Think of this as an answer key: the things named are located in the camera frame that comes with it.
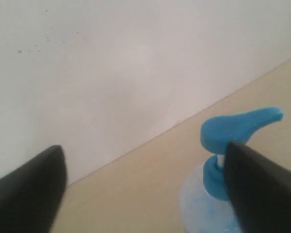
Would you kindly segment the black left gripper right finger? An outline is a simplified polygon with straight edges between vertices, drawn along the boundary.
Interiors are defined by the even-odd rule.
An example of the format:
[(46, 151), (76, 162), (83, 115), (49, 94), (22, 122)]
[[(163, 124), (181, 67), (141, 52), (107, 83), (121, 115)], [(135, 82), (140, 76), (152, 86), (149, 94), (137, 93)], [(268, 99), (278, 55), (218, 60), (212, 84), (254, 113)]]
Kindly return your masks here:
[(244, 233), (291, 233), (291, 171), (243, 143), (231, 142), (224, 179)]

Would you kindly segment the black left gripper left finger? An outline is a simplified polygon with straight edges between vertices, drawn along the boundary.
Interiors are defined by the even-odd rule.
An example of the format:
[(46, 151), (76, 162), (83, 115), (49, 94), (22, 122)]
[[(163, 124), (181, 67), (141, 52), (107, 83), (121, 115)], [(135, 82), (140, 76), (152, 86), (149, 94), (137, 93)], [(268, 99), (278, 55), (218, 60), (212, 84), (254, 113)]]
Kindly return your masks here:
[(0, 178), (0, 233), (49, 233), (66, 186), (65, 154), (59, 145)]

